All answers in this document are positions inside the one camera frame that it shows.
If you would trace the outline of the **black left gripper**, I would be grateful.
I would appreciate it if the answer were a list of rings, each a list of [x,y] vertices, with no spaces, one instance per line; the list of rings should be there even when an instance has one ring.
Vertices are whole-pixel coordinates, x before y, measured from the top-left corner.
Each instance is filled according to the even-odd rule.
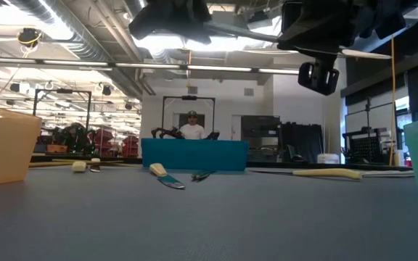
[[[205,0],[147,0],[147,5],[132,19],[128,29],[138,40],[155,30],[167,30],[202,44],[210,44],[204,24],[211,20]]]

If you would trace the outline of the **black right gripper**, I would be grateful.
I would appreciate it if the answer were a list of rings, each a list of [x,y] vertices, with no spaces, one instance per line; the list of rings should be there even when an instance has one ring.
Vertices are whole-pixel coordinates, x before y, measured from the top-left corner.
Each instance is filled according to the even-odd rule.
[[[355,4],[356,0],[285,1],[277,48],[314,58],[300,66],[300,86],[325,96],[335,92],[340,74],[335,60],[340,48],[352,46],[356,38]]]

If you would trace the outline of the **yellow-handled table knife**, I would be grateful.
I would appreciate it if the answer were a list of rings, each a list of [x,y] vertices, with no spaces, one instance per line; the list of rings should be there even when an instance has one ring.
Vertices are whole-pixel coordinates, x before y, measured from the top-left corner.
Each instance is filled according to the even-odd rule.
[[[362,178],[413,178],[412,170],[398,171],[357,171],[344,168],[326,168],[314,170],[254,170],[250,172],[274,174],[274,175],[294,175],[312,178],[347,178],[351,180],[361,180]]]
[[[185,189],[185,185],[168,174],[167,170],[160,163],[153,163],[149,166],[149,170],[153,173],[159,182],[172,189]]]
[[[100,173],[100,163],[100,158],[92,158],[89,161],[75,161],[72,164],[71,170],[73,173],[84,173],[87,170],[93,173]]]
[[[392,57],[386,54],[376,54],[365,51],[357,51],[352,49],[341,49],[338,53],[343,57],[355,57],[362,59],[391,59]]]

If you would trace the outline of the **long ceiling light bar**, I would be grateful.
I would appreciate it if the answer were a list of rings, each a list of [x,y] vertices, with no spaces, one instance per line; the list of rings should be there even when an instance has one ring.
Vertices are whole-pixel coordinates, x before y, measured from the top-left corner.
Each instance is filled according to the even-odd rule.
[[[0,57],[0,65],[24,65],[27,67],[73,67],[75,69],[109,70],[112,68],[134,68],[151,70],[219,71],[229,73],[258,73],[269,75],[298,75],[299,69],[280,69],[264,67],[230,67],[218,65],[179,65],[144,62],[90,62],[58,59],[30,59]]]

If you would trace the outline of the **black stand pole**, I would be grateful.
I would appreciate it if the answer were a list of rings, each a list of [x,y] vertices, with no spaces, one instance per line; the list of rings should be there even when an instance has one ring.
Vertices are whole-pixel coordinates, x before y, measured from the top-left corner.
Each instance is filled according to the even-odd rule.
[[[369,117],[369,113],[371,110],[371,106],[372,106],[372,98],[370,96],[368,96],[366,98],[366,104],[365,104],[365,112],[366,112],[366,129],[369,131],[372,129],[372,127],[370,126],[370,117]]]

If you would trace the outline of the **black cabinet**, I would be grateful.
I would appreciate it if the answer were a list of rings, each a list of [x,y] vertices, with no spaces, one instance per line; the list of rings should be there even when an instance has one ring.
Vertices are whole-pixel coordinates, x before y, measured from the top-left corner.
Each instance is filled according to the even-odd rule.
[[[241,116],[241,140],[249,143],[248,162],[276,162],[279,157],[279,116]]]

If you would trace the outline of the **black curtain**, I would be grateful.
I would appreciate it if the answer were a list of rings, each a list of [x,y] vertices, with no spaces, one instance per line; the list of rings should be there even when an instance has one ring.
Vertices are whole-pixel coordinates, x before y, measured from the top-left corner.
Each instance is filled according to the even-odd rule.
[[[317,163],[318,155],[324,152],[322,129],[317,124],[281,124],[279,142],[283,149],[284,162],[291,162],[298,155],[306,162]]]

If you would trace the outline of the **person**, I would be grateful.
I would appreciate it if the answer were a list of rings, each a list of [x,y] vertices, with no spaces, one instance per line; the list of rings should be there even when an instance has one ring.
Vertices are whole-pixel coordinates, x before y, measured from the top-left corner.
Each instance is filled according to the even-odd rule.
[[[198,123],[198,114],[193,110],[187,114],[187,124],[181,126],[179,130],[185,139],[205,138],[205,129]]]

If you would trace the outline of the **white bucket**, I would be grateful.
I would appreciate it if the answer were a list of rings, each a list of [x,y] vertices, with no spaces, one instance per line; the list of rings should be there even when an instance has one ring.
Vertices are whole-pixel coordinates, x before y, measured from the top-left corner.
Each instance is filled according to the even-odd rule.
[[[318,154],[317,162],[321,164],[340,164],[340,156],[338,154]]]

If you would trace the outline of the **black pegboard cart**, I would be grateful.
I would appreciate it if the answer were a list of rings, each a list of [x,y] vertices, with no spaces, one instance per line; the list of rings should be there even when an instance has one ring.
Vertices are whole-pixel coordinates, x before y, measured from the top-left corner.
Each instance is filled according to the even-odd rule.
[[[387,165],[390,160],[390,149],[386,128],[362,127],[361,130],[344,133],[345,140],[341,151],[346,164]]]

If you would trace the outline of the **blue plastic bin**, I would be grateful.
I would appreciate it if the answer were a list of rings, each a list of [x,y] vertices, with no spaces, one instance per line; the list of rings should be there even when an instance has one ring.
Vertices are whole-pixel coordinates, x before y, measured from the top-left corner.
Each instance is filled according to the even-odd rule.
[[[165,169],[243,171],[249,143],[229,140],[143,138],[142,164],[160,163]]]

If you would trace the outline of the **red storage bins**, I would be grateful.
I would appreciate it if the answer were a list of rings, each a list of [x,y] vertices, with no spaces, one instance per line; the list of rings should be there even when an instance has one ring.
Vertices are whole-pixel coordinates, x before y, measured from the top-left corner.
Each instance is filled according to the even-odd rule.
[[[105,129],[98,129],[89,138],[96,147],[94,153],[100,157],[137,158],[139,155],[139,139],[135,135],[126,136]]]

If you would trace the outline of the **orange crate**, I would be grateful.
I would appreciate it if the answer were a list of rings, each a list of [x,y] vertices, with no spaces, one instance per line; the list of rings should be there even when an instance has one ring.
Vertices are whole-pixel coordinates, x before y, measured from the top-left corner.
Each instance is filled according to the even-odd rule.
[[[68,151],[68,146],[66,145],[48,144],[46,146],[47,153],[66,154],[67,151]]]

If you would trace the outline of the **orange plastic bin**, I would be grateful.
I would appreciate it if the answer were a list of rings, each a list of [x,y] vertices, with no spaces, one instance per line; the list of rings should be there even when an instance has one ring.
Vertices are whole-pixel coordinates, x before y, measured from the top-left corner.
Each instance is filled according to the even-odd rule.
[[[25,179],[40,132],[41,118],[0,108],[0,184]]]

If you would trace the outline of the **grey-blue table mat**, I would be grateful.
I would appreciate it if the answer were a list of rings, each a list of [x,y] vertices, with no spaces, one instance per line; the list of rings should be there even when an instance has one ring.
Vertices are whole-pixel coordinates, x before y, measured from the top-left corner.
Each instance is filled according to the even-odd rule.
[[[411,178],[140,168],[31,170],[0,185],[0,261],[418,261]]]

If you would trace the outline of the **black rig frame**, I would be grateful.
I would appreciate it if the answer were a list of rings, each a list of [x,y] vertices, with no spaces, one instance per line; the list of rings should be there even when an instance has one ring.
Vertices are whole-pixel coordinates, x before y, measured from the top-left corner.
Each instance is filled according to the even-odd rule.
[[[47,95],[47,94],[50,94],[52,91],[53,90],[38,89],[38,88],[35,89],[32,116],[36,116],[37,105],[43,99],[43,98],[38,98],[39,93],[43,92],[44,94]],[[55,90],[55,92],[58,93],[58,94],[74,94],[74,93],[77,93],[77,94],[87,94],[88,95],[87,111],[86,111],[86,125],[85,125],[85,128],[88,130],[89,129],[89,122],[90,122],[92,92],[91,91],[76,91],[76,90],[68,89],[68,88],[59,88],[59,89]]]
[[[215,116],[216,116],[216,98],[214,97],[202,97],[202,96],[193,96],[193,95],[186,95],[186,96],[163,96],[162,99],[162,111],[161,111],[161,128],[164,128],[165,125],[165,110],[167,108],[167,104],[165,101],[167,99],[179,99],[182,101],[197,101],[197,100],[211,100],[213,103],[212,109],[212,132],[215,131]]]

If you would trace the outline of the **silver ribbed air duct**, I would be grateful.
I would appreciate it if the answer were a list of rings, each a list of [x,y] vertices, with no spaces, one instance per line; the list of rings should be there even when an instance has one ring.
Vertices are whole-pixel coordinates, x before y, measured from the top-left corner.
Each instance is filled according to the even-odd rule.
[[[67,50],[87,62],[111,62],[112,57],[61,0],[5,0],[45,26],[55,39],[69,40]]]

